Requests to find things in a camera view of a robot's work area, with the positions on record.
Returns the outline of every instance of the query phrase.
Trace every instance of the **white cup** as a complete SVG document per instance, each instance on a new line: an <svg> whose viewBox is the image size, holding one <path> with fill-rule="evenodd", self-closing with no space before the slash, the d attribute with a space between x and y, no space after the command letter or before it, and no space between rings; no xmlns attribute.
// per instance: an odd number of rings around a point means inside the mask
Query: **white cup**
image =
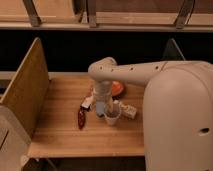
<svg viewBox="0 0 213 171"><path fill-rule="evenodd" d="M105 120L108 125L113 126L116 124L118 118L121 116L121 108L119 104L113 103L113 110L110 112L108 109L105 109Z"/></svg>

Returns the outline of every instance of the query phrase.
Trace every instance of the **red object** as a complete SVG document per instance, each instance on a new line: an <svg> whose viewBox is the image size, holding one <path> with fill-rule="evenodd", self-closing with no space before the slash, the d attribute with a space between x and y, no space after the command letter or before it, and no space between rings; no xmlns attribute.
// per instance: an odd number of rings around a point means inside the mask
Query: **red object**
<svg viewBox="0 0 213 171"><path fill-rule="evenodd" d="M118 81L112 82L112 97L120 95L124 90L124 85Z"/></svg>
<svg viewBox="0 0 213 171"><path fill-rule="evenodd" d="M86 115L84 109L80 108L78 111L78 128L82 129L86 122Z"/></svg>

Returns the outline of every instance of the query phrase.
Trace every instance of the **black background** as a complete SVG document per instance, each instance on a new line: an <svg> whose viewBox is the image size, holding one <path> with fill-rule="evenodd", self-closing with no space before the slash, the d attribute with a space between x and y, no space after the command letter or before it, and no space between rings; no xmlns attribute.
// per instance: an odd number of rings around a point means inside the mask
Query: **black background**
<svg viewBox="0 0 213 171"><path fill-rule="evenodd" d="M174 38L187 60L213 63L213 33L0 31L0 71L15 71L33 39L40 37L49 71L87 71L106 56L118 64L159 61Z"/></svg>

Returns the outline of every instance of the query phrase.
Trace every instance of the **wooden panel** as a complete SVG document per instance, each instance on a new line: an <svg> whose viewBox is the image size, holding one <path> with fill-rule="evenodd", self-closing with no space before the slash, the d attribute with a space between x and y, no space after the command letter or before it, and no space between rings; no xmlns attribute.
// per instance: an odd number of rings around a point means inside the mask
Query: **wooden panel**
<svg viewBox="0 0 213 171"><path fill-rule="evenodd" d="M83 130L77 113L90 91L88 76L66 76L51 80L34 133L29 157L143 156L143 87L127 85L122 101L137 107L135 120L124 116L114 127L98 118L94 109L86 113Z"/></svg>
<svg viewBox="0 0 213 171"><path fill-rule="evenodd" d="M33 2L42 22L77 22L83 12L81 7L81 10L78 11L79 14L75 14L72 0L33 0Z"/></svg>
<svg viewBox="0 0 213 171"><path fill-rule="evenodd" d="M0 0L1 21L28 21L22 0Z"/></svg>
<svg viewBox="0 0 213 171"><path fill-rule="evenodd" d="M83 12L83 0L77 1L81 3L76 3L77 7L75 7L72 0L33 0L43 22L78 21ZM29 21L22 0L0 0L0 4L0 21Z"/></svg>
<svg viewBox="0 0 213 171"><path fill-rule="evenodd" d="M178 13L183 0L96 0L99 12ZM196 13L213 13L213 1L196 1Z"/></svg>
<svg viewBox="0 0 213 171"><path fill-rule="evenodd" d="M48 85L43 49L37 38L0 101L14 113L29 136L34 132Z"/></svg>
<svg viewBox="0 0 213 171"><path fill-rule="evenodd" d="M177 16L178 13L97 12L97 23L173 25ZM193 14L189 25L212 26L213 14Z"/></svg>

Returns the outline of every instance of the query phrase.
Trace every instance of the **small object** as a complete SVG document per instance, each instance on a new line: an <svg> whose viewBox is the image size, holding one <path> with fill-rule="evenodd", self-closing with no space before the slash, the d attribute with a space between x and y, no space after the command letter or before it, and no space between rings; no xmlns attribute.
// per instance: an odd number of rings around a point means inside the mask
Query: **small object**
<svg viewBox="0 0 213 171"><path fill-rule="evenodd" d="M105 108L105 103L102 101L97 101L96 102L96 114L98 117L104 116L104 108Z"/></svg>
<svg viewBox="0 0 213 171"><path fill-rule="evenodd" d="M122 102L120 102L122 114L128 118L135 119L135 116L137 114L137 108L131 106L131 105L124 105Z"/></svg>
<svg viewBox="0 0 213 171"><path fill-rule="evenodd" d="M87 111L90 110L90 106L92 105L93 102L93 96L90 97L86 97L83 101L83 103L81 104L81 107Z"/></svg>
<svg viewBox="0 0 213 171"><path fill-rule="evenodd" d="M116 124L117 120L121 116L121 108L119 103L113 102L113 110L105 109L104 112L105 120L109 126L113 126Z"/></svg>
<svg viewBox="0 0 213 171"><path fill-rule="evenodd" d="M85 125L85 122L86 122L85 111L83 108L80 108L78 112L78 128L82 129Z"/></svg>

